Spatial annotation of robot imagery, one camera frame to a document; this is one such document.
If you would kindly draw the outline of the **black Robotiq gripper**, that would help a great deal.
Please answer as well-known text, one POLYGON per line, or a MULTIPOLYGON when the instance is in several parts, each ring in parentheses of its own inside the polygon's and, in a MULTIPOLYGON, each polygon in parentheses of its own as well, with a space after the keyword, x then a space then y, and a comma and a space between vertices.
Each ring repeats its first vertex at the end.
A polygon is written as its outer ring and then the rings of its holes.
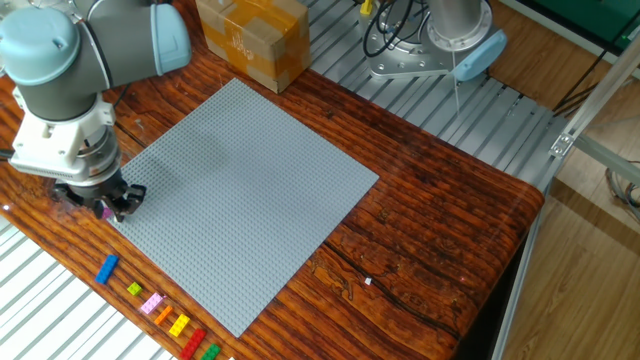
POLYGON ((51 198, 54 201, 65 201, 75 207, 85 207, 91 210, 97 219, 103 218, 102 200, 109 199, 115 220, 122 222, 143 203, 146 191, 145 186, 137 184, 125 187, 122 172, 117 170, 104 181, 94 185, 76 186, 56 183, 51 190, 51 198))

